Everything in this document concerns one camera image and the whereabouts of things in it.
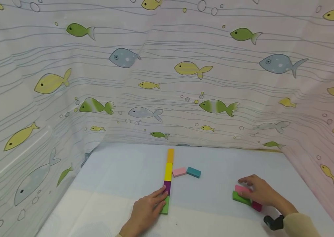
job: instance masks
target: stack of blocks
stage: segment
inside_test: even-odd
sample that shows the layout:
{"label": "stack of blocks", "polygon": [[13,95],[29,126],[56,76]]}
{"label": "stack of blocks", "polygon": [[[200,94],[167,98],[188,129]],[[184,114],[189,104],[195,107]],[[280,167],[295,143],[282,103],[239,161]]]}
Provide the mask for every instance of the stack of blocks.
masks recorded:
{"label": "stack of blocks", "polygon": [[166,173],[164,175],[164,185],[166,185],[166,191],[168,191],[168,196],[166,199],[166,204],[164,205],[161,214],[168,214],[169,207],[169,196],[171,194],[171,180],[172,180],[172,165],[173,165],[174,149],[169,149],[167,154],[167,164],[166,164]]}

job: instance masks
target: wooden block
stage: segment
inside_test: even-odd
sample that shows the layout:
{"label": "wooden block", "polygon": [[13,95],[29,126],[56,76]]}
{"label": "wooden block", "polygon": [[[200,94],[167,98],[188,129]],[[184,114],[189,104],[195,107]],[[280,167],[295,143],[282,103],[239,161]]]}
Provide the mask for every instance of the wooden block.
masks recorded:
{"label": "wooden block", "polygon": [[172,164],[167,163],[166,164],[166,173],[164,175],[165,181],[171,181],[172,180]]}
{"label": "wooden block", "polygon": [[182,176],[182,175],[185,175],[186,173],[187,173],[187,168],[185,168],[185,167],[172,170],[172,174],[175,178],[179,177],[179,176]]}
{"label": "wooden block", "polygon": [[173,156],[175,153],[175,149],[168,149],[168,153],[167,153],[167,163],[171,163],[173,164]]}
{"label": "wooden block", "polygon": [[163,207],[162,211],[160,212],[160,214],[167,215],[168,214],[168,207],[169,207],[169,195],[164,200],[166,201],[166,204],[164,205],[164,207]]}
{"label": "wooden block", "polygon": [[233,191],[233,200],[251,206],[251,200],[239,196],[238,193],[237,193],[236,191]]}
{"label": "wooden block", "polygon": [[187,174],[192,175],[192,176],[194,176],[196,178],[200,178],[201,171],[197,170],[197,169],[193,169],[192,167],[188,167]]}

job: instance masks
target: fish-print curtain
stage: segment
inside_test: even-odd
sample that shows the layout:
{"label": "fish-print curtain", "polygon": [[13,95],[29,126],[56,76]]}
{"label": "fish-print curtain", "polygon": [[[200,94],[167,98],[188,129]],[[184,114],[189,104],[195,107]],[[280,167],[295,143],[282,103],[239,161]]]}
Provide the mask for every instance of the fish-print curtain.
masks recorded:
{"label": "fish-print curtain", "polygon": [[0,236],[102,141],[283,152],[334,220],[334,1],[0,0]]}

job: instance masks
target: finger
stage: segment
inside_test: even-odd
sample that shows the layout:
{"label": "finger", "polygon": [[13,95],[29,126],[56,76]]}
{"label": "finger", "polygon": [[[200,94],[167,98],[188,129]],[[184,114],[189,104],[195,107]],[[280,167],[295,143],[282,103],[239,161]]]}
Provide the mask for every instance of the finger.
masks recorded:
{"label": "finger", "polygon": [[155,192],[153,192],[152,194],[150,194],[149,197],[155,198],[155,197],[159,196],[160,194],[162,194],[165,189],[166,189],[166,186],[163,185],[163,187],[161,187],[160,189],[158,189]]}

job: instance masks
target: gray fish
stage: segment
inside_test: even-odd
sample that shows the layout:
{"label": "gray fish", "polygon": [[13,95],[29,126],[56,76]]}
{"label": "gray fish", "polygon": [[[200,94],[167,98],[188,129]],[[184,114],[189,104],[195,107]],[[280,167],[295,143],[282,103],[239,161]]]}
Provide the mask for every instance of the gray fish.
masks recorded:
{"label": "gray fish", "polygon": [[159,122],[162,122],[162,119],[159,117],[161,115],[163,110],[155,110],[155,112],[151,112],[151,110],[148,110],[144,107],[135,107],[132,108],[129,111],[129,115],[136,118],[151,118],[154,117]]}
{"label": "gray fish", "polygon": [[278,122],[277,124],[266,122],[259,126],[254,127],[253,130],[276,129],[278,133],[282,134],[284,132],[283,128],[288,127],[289,124],[291,123],[288,121],[281,121]]}
{"label": "gray fish", "polygon": [[287,55],[274,54],[260,61],[259,65],[268,72],[276,74],[282,74],[291,70],[293,77],[296,78],[296,69],[306,60],[308,60],[308,58],[301,59],[292,65],[292,62]]}
{"label": "gray fish", "polygon": [[23,200],[30,196],[30,194],[37,190],[39,185],[43,182],[43,180],[50,172],[51,165],[57,164],[60,161],[60,159],[54,159],[55,154],[56,150],[54,148],[50,154],[50,162],[33,170],[29,175],[25,177],[24,180],[22,180],[21,184],[17,189],[17,192],[15,192],[15,206],[20,204]]}
{"label": "gray fish", "polygon": [[126,48],[117,48],[112,55],[110,55],[109,60],[119,67],[129,68],[135,63],[137,58],[142,60],[139,55]]}

